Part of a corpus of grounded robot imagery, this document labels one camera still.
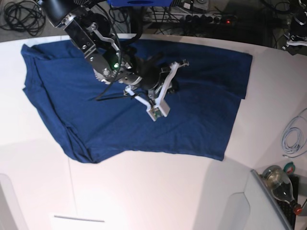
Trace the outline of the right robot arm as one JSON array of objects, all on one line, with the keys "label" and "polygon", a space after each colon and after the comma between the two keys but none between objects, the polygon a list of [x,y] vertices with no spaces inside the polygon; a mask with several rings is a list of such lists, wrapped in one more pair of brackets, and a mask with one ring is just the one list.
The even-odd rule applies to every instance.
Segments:
[{"label": "right robot arm", "polygon": [[142,22],[132,8],[128,15],[136,25],[136,35],[120,41],[110,17],[97,0],[38,0],[38,6],[54,27],[63,27],[73,44],[92,65],[96,78],[108,85],[115,82],[158,94],[170,72],[158,65],[163,53],[144,60],[132,44],[142,35]]}]

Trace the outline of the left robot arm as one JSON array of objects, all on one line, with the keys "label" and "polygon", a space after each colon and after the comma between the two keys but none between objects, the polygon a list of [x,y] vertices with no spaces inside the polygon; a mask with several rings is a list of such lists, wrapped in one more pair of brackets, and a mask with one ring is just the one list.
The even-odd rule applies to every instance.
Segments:
[{"label": "left robot arm", "polygon": [[291,23],[288,29],[289,46],[307,46],[307,1],[290,0]]}]

